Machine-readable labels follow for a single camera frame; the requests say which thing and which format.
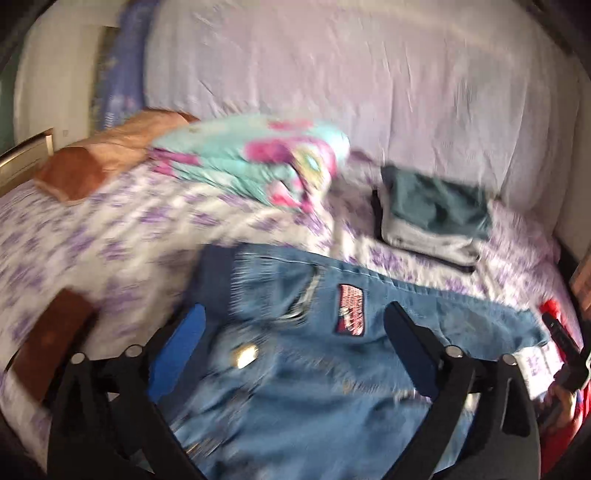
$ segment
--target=brown pillow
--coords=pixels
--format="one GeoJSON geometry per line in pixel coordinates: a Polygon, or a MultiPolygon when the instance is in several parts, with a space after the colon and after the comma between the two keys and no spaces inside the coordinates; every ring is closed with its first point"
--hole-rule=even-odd
{"type": "Polygon", "coordinates": [[[78,203],[109,179],[144,161],[154,139],[193,119],[177,112],[142,111],[119,127],[57,151],[35,173],[35,184],[61,202],[78,203]]]}

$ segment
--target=wooden bed frame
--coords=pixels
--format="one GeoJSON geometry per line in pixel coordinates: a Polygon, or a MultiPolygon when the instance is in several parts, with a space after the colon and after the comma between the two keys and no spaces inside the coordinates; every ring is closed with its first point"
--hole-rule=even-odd
{"type": "MultiPolygon", "coordinates": [[[[53,130],[49,129],[0,155],[0,197],[31,180],[53,155],[53,130]]],[[[0,413],[0,476],[6,480],[45,480],[47,477],[23,448],[0,413]]]]}
{"type": "Polygon", "coordinates": [[[31,180],[35,171],[52,155],[53,129],[49,129],[0,156],[0,197],[31,180]]]}

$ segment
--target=turquoise pink blanket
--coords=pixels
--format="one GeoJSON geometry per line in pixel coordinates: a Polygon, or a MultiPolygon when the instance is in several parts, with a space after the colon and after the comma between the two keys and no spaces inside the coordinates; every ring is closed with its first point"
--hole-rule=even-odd
{"type": "Polygon", "coordinates": [[[314,210],[349,155],[349,140],[324,122],[238,115],[195,122],[152,144],[155,170],[266,205],[314,210]]]}

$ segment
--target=metal button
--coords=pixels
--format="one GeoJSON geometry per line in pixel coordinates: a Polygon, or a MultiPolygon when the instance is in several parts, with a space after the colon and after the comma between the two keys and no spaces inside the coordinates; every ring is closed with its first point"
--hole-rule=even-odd
{"type": "Polygon", "coordinates": [[[256,360],[258,357],[258,347],[254,343],[246,343],[234,350],[234,366],[244,368],[256,360]]]}
{"type": "Polygon", "coordinates": [[[503,355],[503,361],[510,366],[514,366],[517,365],[517,360],[515,359],[515,357],[513,355],[510,355],[509,353],[506,353],[505,355],[503,355]]]}
{"type": "Polygon", "coordinates": [[[462,358],[464,356],[462,349],[455,345],[448,345],[445,347],[445,353],[452,358],[462,358]]]}
{"type": "Polygon", "coordinates": [[[350,394],[353,391],[353,384],[349,380],[343,380],[343,393],[350,394]]]}
{"type": "Polygon", "coordinates": [[[196,442],[194,444],[192,444],[188,449],[185,450],[185,453],[187,454],[187,456],[193,460],[194,457],[197,456],[197,454],[200,452],[201,450],[201,444],[199,442],[196,442]]]}
{"type": "Polygon", "coordinates": [[[74,365],[78,365],[78,364],[81,364],[85,358],[86,358],[85,354],[83,354],[82,352],[78,352],[78,353],[75,353],[74,355],[72,355],[72,358],[70,358],[70,362],[73,363],[74,365]]]}
{"type": "Polygon", "coordinates": [[[125,350],[125,356],[135,358],[136,356],[140,356],[143,351],[144,348],[141,345],[131,345],[125,350]]]}

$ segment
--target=red object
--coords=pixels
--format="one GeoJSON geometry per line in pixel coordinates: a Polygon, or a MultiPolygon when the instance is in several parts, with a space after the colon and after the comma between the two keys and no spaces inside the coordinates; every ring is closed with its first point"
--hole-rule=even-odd
{"type": "MultiPolygon", "coordinates": [[[[572,336],[568,322],[562,317],[560,305],[556,300],[550,299],[545,302],[540,307],[540,312],[551,314],[568,331],[569,335],[572,336]]],[[[566,359],[564,352],[560,350],[558,346],[556,346],[556,349],[558,350],[560,359],[564,362],[566,359]]],[[[581,403],[577,403],[574,410],[573,421],[563,429],[560,429],[553,434],[548,433],[540,439],[542,475],[548,472],[562,456],[564,451],[568,448],[571,440],[579,431],[580,426],[583,424],[583,420],[587,417],[589,411],[591,410],[591,383],[587,384],[587,386],[581,390],[581,394],[583,401],[581,403]]]]}

